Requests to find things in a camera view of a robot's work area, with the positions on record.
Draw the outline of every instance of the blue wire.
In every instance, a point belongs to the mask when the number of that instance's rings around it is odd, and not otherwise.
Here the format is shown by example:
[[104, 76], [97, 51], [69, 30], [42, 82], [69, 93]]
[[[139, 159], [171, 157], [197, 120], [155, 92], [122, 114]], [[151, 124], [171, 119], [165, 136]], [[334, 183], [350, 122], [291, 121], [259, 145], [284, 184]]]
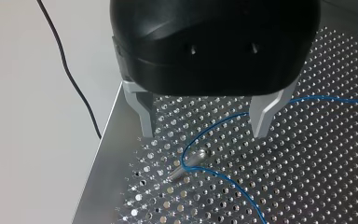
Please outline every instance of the blue wire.
[[[338, 101], [338, 102], [342, 102], [342, 103], [349, 103], [349, 104], [358, 104], [358, 99], [344, 99], [344, 98], [339, 98], [336, 96], [325, 96], [325, 95], [312, 95], [312, 96], [306, 96], [306, 97], [302, 97], [302, 98], [297, 98], [297, 99], [293, 99], [291, 100], [289, 103], [296, 103], [296, 102], [301, 102], [301, 101], [306, 101], [306, 100], [332, 100], [332, 101]], [[200, 166], [187, 166], [185, 164], [185, 155], [186, 152], [190, 149], [190, 147], [199, 139], [201, 138], [203, 135], [205, 135], [207, 132], [209, 132], [210, 130], [214, 129], [217, 125], [224, 123], [230, 119], [234, 119], [237, 118], [239, 116], [246, 116], [249, 115], [248, 112], [241, 112], [235, 115], [231, 115], [228, 116], [224, 119], [221, 119], [219, 121], [217, 121], [215, 124], [213, 124], [211, 127], [205, 129], [204, 131], [200, 132], [185, 148], [185, 150], [182, 153], [181, 156], [181, 165], [183, 167], [184, 170], [186, 170], [187, 172], [195, 172], [195, 171], [203, 171], [205, 173], [211, 174], [211, 175], [215, 175], [218, 176], [226, 181], [228, 181], [229, 183], [231, 183], [232, 185], [235, 186], [235, 188], [237, 188], [237, 190], [239, 190], [244, 196], [245, 198], [250, 202], [250, 204], [252, 205], [252, 207], [256, 210], [258, 216], [261, 219], [261, 222], [263, 224], [267, 224], [267, 221], [264, 219], [263, 213], [260, 211], [260, 208], [258, 207], [257, 203], [255, 203], [255, 201], [249, 196], [249, 194], [239, 185], [237, 184], [237, 182], [235, 182], [234, 180], [228, 178], [226, 175], [223, 174], [219, 174], [216, 171], [204, 168], [204, 167], [200, 167]]]

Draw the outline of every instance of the perforated metal plate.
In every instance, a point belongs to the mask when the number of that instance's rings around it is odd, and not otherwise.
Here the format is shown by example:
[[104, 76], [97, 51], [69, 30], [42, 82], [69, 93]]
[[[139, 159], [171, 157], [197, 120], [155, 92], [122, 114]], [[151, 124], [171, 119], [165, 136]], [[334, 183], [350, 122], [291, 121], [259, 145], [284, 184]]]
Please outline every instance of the perforated metal plate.
[[[294, 98], [358, 98], [358, 38], [323, 28], [314, 41]], [[197, 133], [248, 111], [244, 97], [159, 97], [156, 139], [143, 140], [119, 223], [261, 223], [249, 202], [224, 180], [203, 173], [166, 181]], [[307, 101], [279, 112], [265, 139], [249, 117], [209, 132], [192, 151], [209, 148], [202, 166], [236, 180], [269, 223], [358, 223], [358, 105]]]

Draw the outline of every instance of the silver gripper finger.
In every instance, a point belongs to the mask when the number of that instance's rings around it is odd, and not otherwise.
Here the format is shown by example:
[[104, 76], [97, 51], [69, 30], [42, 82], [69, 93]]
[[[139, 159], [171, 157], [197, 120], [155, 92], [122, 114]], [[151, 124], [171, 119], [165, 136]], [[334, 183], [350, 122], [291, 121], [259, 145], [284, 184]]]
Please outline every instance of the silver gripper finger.
[[297, 82], [298, 78], [281, 91], [252, 97], [249, 117], [255, 138], [267, 136], [274, 115], [290, 102]]
[[[188, 158], [187, 161], [185, 161], [185, 165], [186, 166], [199, 165], [200, 163], [202, 163], [203, 161], [208, 159], [210, 156], [211, 156], [211, 154], [210, 154], [209, 150], [200, 149], [199, 151], [196, 152], [196, 154], [192, 155], [190, 158]], [[185, 172], [186, 172], [186, 170], [182, 166], [179, 166], [178, 168], [176, 168], [174, 171], [172, 171], [168, 175], [167, 180], [173, 181], [173, 180], [181, 177]]]

